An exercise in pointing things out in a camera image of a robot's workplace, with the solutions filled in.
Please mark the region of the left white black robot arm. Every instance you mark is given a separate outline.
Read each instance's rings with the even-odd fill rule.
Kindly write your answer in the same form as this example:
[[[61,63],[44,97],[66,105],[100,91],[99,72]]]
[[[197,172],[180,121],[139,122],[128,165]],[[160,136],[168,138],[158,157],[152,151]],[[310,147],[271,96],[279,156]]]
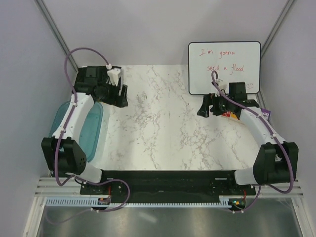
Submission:
[[[108,181],[101,178],[101,169],[89,163],[80,145],[80,135],[91,109],[98,103],[124,108],[128,105],[127,85],[122,83],[119,66],[87,66],[78,69],[72,95],[62,120],[50,137],[43,138],[41,148],[48,169],[63,186],[59,174],[91,182],[97,194],[108,190]]]

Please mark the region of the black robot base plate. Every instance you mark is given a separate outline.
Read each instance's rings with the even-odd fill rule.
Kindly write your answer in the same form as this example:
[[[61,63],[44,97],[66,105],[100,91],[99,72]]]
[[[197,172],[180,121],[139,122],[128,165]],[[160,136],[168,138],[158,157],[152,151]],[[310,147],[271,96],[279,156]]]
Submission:
[[[123,202],[135,201],[217,201],[220,196],[254,196],[250,185],[238,185],[232,170],[105,170],[103,186],[82,185],[81,195],[110,195]]]

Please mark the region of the black long sleeve shirt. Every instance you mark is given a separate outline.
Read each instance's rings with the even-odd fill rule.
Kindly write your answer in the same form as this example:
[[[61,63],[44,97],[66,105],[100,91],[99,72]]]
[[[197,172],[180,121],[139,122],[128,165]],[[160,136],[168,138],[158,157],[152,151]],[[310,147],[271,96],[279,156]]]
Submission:
[[[94,101],[99,101],[99,88],[111,85],[108,70],[105,66],[87,66],[78,69],[75,80],[75,91],[91,95]]]

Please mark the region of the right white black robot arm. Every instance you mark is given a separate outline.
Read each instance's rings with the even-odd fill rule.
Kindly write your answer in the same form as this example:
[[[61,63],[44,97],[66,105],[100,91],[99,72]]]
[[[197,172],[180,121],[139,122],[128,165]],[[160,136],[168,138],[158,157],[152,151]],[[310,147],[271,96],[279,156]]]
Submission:
[[[248,99],[243,82],[231,83],[230,93],[204,95],[197,115],[207,118],[233,113],[244,125],[259,146],[259,152],[251,168],[235,171],[235,177],[226,182],[227,191],[238,194],[244,185],[268,185],[289,183],[287,193],[292,190],[296,179],[298,146],[286,142],[269,124],[258,103]]]

